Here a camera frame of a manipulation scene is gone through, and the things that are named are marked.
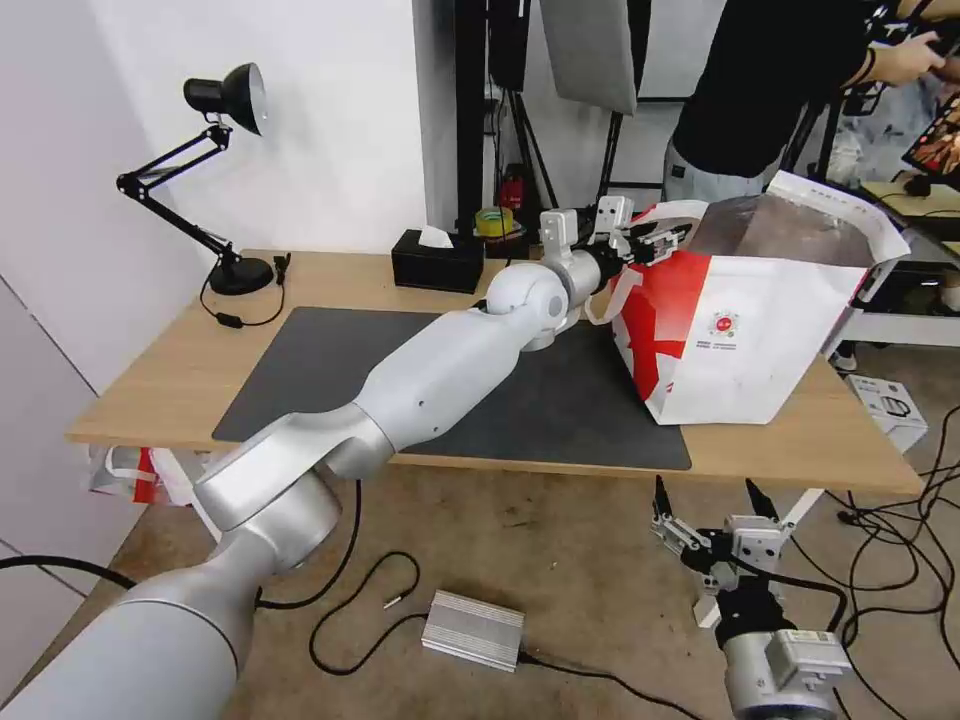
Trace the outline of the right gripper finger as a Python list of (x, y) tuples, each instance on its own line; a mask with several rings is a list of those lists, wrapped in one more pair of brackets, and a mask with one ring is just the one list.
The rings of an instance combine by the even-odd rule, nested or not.
[(781, 517), (772, 499), (752, 479), (746, 479), (745, 485), (754, 511), (748, 537), (755, 542), (787, 542), (798, 526), (797, 515), (790, 512)]
[(702, 564), (708, 558), (708, 539), (674, 515), (661, 475), (656, 476), (652, 509), (651, 531), (684, 564)]

